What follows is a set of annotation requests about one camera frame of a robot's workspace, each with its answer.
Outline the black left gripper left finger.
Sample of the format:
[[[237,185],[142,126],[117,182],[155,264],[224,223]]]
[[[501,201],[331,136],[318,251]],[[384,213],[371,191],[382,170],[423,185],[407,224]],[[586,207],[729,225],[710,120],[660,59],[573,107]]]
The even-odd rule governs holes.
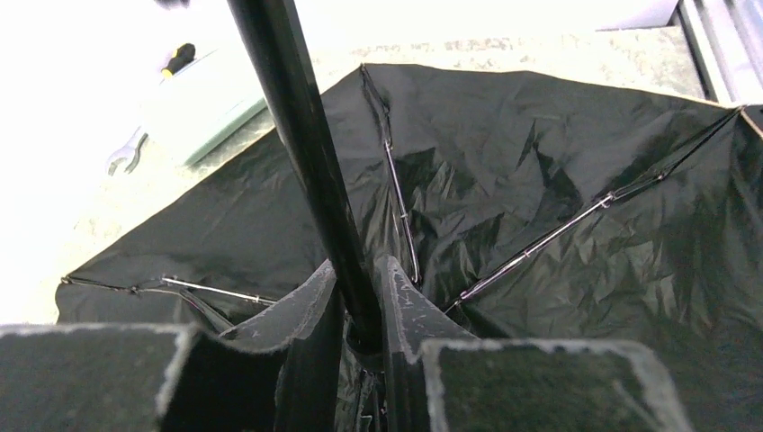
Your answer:
[[[4,431],[329,431],[343,312],[330,263],[240,325],[1,330]]]

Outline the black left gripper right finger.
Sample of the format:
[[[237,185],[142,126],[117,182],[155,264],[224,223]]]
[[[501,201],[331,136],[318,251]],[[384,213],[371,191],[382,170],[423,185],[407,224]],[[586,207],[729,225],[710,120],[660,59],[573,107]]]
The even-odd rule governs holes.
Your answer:
[[[375,261],[391,431],[689,431],[667,368],[626,340],[479,338]]]

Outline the beige umbrella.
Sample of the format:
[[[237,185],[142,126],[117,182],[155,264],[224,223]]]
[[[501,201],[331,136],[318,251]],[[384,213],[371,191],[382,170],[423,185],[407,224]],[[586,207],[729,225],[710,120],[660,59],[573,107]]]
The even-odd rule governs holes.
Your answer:
[[[364,65],[323,96],[359,238],[496,338],[625,338],[703,431],[762,428],[762,109]]]

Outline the mint green umbrella case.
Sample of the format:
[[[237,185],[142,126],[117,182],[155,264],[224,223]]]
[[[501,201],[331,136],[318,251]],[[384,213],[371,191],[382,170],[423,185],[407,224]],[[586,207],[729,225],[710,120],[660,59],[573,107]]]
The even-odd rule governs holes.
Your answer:
[[[148,137],[176,167],[190,166],[266,108],[242,49],[205,53],[167,81],[149,115]]]

